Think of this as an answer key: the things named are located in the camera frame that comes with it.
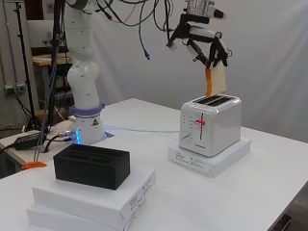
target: white wall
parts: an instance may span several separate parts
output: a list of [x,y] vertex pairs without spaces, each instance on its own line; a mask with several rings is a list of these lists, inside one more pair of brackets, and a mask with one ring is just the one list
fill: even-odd
[[[174,5],[171,27],[177,25],[186,6],[182,0],[174,0]],[[209,28],[222,31],[223,40],[233,51],[226,70],[227,88],[244,102],[243,125],[308,141],[308,2],[218,0],[217,6],[228,18],[213,20]],[[130,7],[118,1],[115,9],[122,18],[130,12]],[[162,24],[162,8],[158,18]],[[129,22],[137,19],[138,11]],[[155,28],[152,17],[142,24],[151,61],[143,55],[138,27],[110,22],[99,13],[93,26],[93,46],[102,72],[97,84],[102,101],[114,103],[136,97],[180,109],[183,103],[204,94],[202,64],[192,62],[180,40],[178,49],[169,51],[166,35]]]

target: orange object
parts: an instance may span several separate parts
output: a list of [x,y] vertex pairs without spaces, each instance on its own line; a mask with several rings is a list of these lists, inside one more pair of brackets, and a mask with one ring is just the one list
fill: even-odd
[[205,76],[206,76],[206,96],[210,97],[212,96],[212,70],[205,67]]
[[42,162],[28,162],[22,165],[21,169],[30,169],[30,168],[36,168],[36,167],[46,167],[47,164]]

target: metal pole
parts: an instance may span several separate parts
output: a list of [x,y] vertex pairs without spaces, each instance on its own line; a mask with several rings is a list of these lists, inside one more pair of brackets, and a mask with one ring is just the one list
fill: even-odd
[[3,67],[1,47],[0,47],[0,69],[1,69],[1,74],[2,74],[2,78],[3,78],[3,85],[6,86],[7,85],[7,80],[6,80],[6,76],[5,76],[5,72],[4,72],[4,67]]
[[36,115],[35,115],[35,107],[33,104],[30,77],[29,77],[29,69],[28,69],[28,63],[27,63],[27,54],[26,54],[26,48],[25,48],[25,43],[24,43],[24,38],[23,38],[23,33],[22,33],[22,24],[21,24],[21,18],[20,18],[21,6],[19,5],[18,2],[15,2],[15,4],[16,4],[16,10],[14,11],[16,12],[17,19],[18,19],[19,38],[20,38],[20,44],[21,44],[21,49],[22,49],[23,64],[24,64],[25,73],[26,73],[26,85],[28,89],[29,104],[30,104],[30,111],[31,111],[31,119],[29,121],[27,130],[31,129],[32,125],[34,125],[35,129],[38,129],[39,126],[37,125],[37,120],[36,120]]
[[12,48],[12,40],[11,40],[11,34],[9,30],[9,21],[8,21],[8,16],[7,16],[7,9],[6,9],[6,4],[3,4],[3,11],[4,11],[4,18],[6,20],[6,27],[7,27],[7,33],[8,33],[8,39],[9,39],[9,48],[11,51],[11,59],[12,59],[12,65],[13,65],[13,78],[15,79],[15,83],[18,83],[18,78],[17,78],[17,71],[16,71],[16,63],[15,63],[15,58],[14,58],[14,53],[13,53],[13,48]]

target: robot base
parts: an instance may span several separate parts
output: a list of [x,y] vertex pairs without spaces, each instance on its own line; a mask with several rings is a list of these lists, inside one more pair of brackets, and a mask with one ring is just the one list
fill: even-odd
[[105,140],[105,131],[100,120],[100,114],[93,116],[76,115],[76,120],[69,126],[69,130],[76,131],[77,144],[94,144]]

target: blue light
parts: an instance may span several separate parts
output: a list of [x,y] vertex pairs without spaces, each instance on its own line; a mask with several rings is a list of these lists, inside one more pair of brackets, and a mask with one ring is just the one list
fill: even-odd
[[79,131],[76,131],[76,140],[77,140],[77,144],[80,144],[80,134],[79,134]]

